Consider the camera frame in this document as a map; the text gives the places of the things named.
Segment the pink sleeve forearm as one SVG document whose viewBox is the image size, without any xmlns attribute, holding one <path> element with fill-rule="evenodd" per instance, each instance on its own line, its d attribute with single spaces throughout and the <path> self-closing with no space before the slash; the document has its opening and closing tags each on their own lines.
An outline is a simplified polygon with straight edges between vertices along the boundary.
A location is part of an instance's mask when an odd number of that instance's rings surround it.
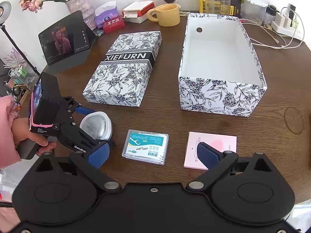
<svg viewBox="0 0 311 233">
<path fill-rule="evenodd" d="M 12 133 L 13 122 L 19 117 L 12 96 L 1 97 L 0 111 L 0 167 L 2 169 L 19 162 L 21 158 L 15 149 Z"/>
</svg>

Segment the person's left hand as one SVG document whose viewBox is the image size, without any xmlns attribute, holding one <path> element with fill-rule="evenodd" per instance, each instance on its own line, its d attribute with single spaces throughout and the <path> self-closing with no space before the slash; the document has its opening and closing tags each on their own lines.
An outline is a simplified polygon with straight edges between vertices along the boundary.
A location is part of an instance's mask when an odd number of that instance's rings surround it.
<svg viewBox="0 0 311 233">
<path fill-rule="evenodd" d="M 22 141 L 30 139 L 41 145 L 36 154 L 41 156 L 43 153 L 51 152 L 56 147 L 56 142 L 49 142 L 43 135 L 31 133 L 28 118 L 17 118 L 12 124 L 14 145 L 18 146 Z"/>
</svg>

